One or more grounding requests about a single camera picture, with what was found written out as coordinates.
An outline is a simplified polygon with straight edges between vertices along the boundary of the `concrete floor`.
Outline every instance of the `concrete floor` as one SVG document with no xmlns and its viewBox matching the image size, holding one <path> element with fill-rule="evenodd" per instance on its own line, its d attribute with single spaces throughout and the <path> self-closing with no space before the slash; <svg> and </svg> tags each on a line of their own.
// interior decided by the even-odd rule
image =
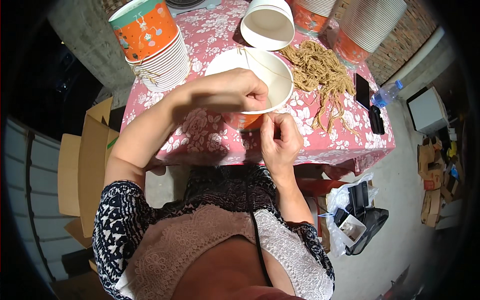
<svg viewBox="0 0 480 300">
<path fill-rule="evenodd" d="M 373 300 L 385 293 L 390 280 L 395 280 L 410 264 L 410 274 L 426 259 L 434 229 L 420 222 L 423 186 L 417 174 L 417 145 L 422 135 L 413 129 L 404 101 L 387 107 L 396 149 L 377 163 L 369 172 L 380 188 L 375 197 L 376 207 L 389 211 L 383 228 L 358 256 L 330 256 L 336 275 L 334 300 Z M 182 198 L 189 168 L 167 167 L 163 176 L 151 172 L 146 178 L 146 198 L 153 207 Z M 342 179 L 352 182 L 353 174 Z"/>
</svg>

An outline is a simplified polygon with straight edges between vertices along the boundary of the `pink floral tablecloth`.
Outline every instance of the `pink floral tablecloth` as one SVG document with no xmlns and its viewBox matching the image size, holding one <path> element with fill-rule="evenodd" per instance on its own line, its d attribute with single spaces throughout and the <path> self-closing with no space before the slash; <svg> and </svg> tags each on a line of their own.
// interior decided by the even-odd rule
<svg viewBox="0 0 480 300">
<path fill-rule="evenodd" d="M 235 48 L 237 43 L 245 44 L 238 26 L 248 5 L 249 3 L 244 0 L 235 0 L 229 1 L 226 5 L 219 5 L 214 10 L 201 9 L 177 16 L 175 21 L 181 28 L 192 62 L 192 70 L 183 83 L 203 76 L 208 64 L 220 53 Z M 296 33 L 292 44 L 298 46 L 301 41 L 308 38 Z M 315 40 L 326 45 L 326 42 Z M 361 65 L 357 72 L 367 79 L 374 91 L 378 90 L 367 66 Z M 354 73 L 351 71 L 348 73 L 353 78 Z M 135 117 L 151 108 L 166 94 L 168 91 L 150 92 L 138 78 L 135 79 L 121 129 L 123 130 Z M 316 103 L 307 105 L 314 97 L 315 91 L 306 93 L 295 89 L 291 99 L 280 110 L 294 117 L 303 135 L 303 148 L 295 164 L 349 165 L 352 171 L 360 174 L 395 148 L 385 108 L 381 109 L 385 134 L 373 134 L 367 111 L 345 92 L 340 97 L 345 106 L 344 120 L 360 135 L 355 136 L 346 131 L 340 120 L 335 121 L 332 132 L 328 134 L 321 129 L 313 130 L 310 127 L 319 108 Z M 331 105 L 328 105 L 326 114 L 322 116 L 323 124 L 327 124 L 330 110 Z M 226 125 L 221 115 L 198 108 L 185 117 L 184 122 L 167 139 L 156 157 L 166 165 L 235 165 L 244 161 L 262 163 L 260 134 L 238 132 Z"/>
</svg>

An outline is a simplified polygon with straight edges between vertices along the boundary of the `brick wall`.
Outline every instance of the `brick wall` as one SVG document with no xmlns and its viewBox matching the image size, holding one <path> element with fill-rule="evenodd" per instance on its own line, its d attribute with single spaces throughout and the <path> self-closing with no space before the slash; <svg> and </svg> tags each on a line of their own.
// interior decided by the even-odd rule
<svg viewBox="0 0 480 300">
<path fill-rule="evenodd" d="M 342 0 L 335 18 L 340 20 L 351 0 Z M 393 31 L 366 60 L 377 84 L 382 85 L 425 43 L 437 27 L 421 0 L 404 0 L 407 10 Z"/>
</svg>

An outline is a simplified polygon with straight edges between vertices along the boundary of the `smartphone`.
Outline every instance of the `smartphone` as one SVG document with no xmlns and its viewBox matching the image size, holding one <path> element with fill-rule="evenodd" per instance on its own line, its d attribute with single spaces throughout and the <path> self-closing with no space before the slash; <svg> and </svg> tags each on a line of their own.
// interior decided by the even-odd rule
<svg viewBox="0 0 480 300">
<path fill-rule="evenodd" d="M 362 105 L 367 111 L 370 110 L 370 94 L 371 89 L 368 81 L 361 77 L 358 73 L 355 73 L 355 90 L 357 94 L 354 96 L 355 101 Z"/>
</svg>

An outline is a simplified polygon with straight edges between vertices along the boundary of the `water bottle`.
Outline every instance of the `water bottle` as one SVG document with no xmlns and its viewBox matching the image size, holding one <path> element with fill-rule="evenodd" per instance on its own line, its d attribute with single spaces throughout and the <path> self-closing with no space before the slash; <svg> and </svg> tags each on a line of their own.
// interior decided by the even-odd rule
<svg viewBox="0 0 480 300">
<path fill-rule="evenodd" d="M 396 99 L 398 91 L 402 88 L 403 85 L 400 80 L 382 86 L 382 88 L 372 96 L 373 105 L 378 108 L 385 107 L 385 105 Z"/>
</svg>

